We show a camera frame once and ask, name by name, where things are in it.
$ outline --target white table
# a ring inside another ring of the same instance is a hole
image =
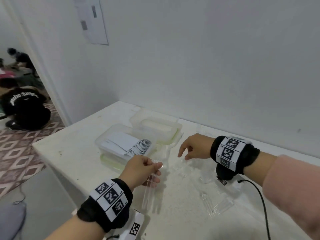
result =
[[[50,135],[33,144],[42,159],[62,173],[72,184],[84,194],[97,186],[104,178],[115,178],[118,174],[103,166],[100,162],[100,151],[94,144],[98,136],[105,132],[111,125],[122,123],[130,126],[129,119],[139,107],[116,102],[101,111],[79,121],[57,133]],[[169,157],[169,172],[164,173],[162,183],[158,187],[156,196],[160,204],[156,210],[151,209],[142,226],[141,238],[148,240],[157,239],[266,239],[262,204],[257,203],[256,217],[253,218],[236,203],[221,215],[210,219],[199,193],[190,185],[188,177],[182,178],[171,168],[178,162],[177,154],[181,143],[190,135],[196,133],[199,125],[186,120],[179,120],[182,124],[184,135],[178,145],[171,149]],[[229,135],[224,131],[202,126],[203,131],[216,137]],[[320,165],[320,160],[273,145],[251,140],[255,147],[274,155],[286,154],[297,159]],[[221,195],[217,195],[214,183],[203,185],[205,190],[212,195],[213,202],[218,202]],[[141,207],[144,187],[134,191],[132,207]],[[252,187],[252,194],[259,197]],[[298,234],[297,239],[309,239],[305,233],[296,226],[284,213],[267,203],[267,212],[270,221],[272,239],[291,239],[291,234]]]

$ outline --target plastic container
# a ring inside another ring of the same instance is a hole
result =
[[[157,137],[152,132],[146,129],[144,130],[141,130],[138,128],[133,129],[123,124],[112,125],[106,132],[100,135],[94,141],[94,143],[98,146],[98,148],[102,153],[102,156],[100,157],[102,164],[106,165],[107,167],[109,167],[110,169],[116,172],[121,172],[124,168],[124,165],[127,164],[127,161],[129,161],[131,157],[125,154],[124,155],[119,154],[107,147],[102,146],[102,142],[106,139],[106,137],[114,132],[124,132],[140,140],[142,139],[150,140],[151,145],[146,151],[146,153],[144,154],[144,156],[148,156],[156,146]]]
[[[170,145],[175,135],[181,130],[182,125],[178,120],[179,118],[143,108],[130,118],[133,128],[154,133],[157,136],[157,142],[163,145]]]

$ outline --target patterned floor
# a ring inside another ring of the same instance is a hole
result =
[[[52,103],[49,123],[37,131],[0,130],[0,198],[46,166],[32,147],[32,143],[56,133],[64,124]]]

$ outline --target black shoe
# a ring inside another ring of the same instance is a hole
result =
[[[8,122],[6,122],[5,126],[8,127],[8,129],[11,129],[11,130],[14,130],[14,131],[23,131],[24,130],[14,120],[9,120]]]

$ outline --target hand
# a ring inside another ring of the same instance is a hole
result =
[[[181,157],[184,150],[188,148],[188,154],[185,156],[185,160],[192,158],[209,158],[214,139],[215,138],[200,135],[198,133],[194,134],[193,136],[189,136],[188,139],[182,143],[179,149],[178,157]]]
[[[150,158],[146,156],[136,155],[131,158],[125,166],[119,179],[124,181],[127,186],[133,191],[140,185],[147,186],[147,179],[150,174],[154,173],[157,176],[161,175],[159,169],[162,167],[162,162],[153,163]],[[151,187],[156,187],[160,179],[156,177]]]

